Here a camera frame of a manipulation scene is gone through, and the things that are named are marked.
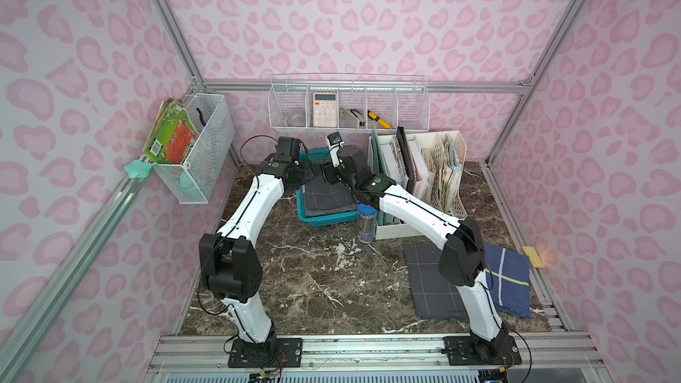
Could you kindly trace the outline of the dark grey checked pillowcase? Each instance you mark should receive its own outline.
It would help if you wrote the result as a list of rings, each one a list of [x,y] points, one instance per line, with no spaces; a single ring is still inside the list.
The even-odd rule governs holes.
[[[441,251],[435,246],[407,245],[404,255],[417,315],[427,320],[467,318],[457,288],[438,269]]]
[[[315,177],[301,188],[301,212],[305,218],[356,213],[356,202],[342,183],[328,184],[322,167],[313,163]]]

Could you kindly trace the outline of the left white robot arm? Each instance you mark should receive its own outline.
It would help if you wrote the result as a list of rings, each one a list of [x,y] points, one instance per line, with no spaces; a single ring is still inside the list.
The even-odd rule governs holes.
[[[303,141],[278,138],[275,152],[253,170],[251,186],[233,215],[199,242],[200,285],[225,305],[238,338],[251,347],[274,338],[259,294],[264,271],[257,239],[276,203],[315,177],[308,158],[301,157],[307,153]]]

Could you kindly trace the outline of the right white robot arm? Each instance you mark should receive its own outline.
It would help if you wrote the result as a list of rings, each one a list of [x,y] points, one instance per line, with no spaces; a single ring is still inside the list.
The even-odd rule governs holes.
[[[475,219],[457,219],[417,199],[385,174],[375,174],[365,154],[346,145],[338,132],[326,137],[331,162],[324,166],[325,179],[344,184],[353,198],[395,216],[427,237],[440,251],[438,269],[455,285],[466,308],[472,355],[491,363],[503,352],[509,336],[498,315],[485,276],[485,246]]]

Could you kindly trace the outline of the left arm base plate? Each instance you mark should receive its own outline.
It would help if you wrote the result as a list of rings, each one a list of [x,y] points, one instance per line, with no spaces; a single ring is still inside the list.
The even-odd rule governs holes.
[[[299,368],[303,355],[302,338],[268,339],[264,343],[234,340],[229,354],[228,367],[231,369],[246,368]]]

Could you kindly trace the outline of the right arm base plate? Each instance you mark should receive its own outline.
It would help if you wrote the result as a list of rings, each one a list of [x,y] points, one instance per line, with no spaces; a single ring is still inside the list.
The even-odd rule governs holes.
[[[513,337],[499,335],[489,342],[476,335],[449,336],[443,339],[443,354],[451,366],[522,365],[523,360]]]

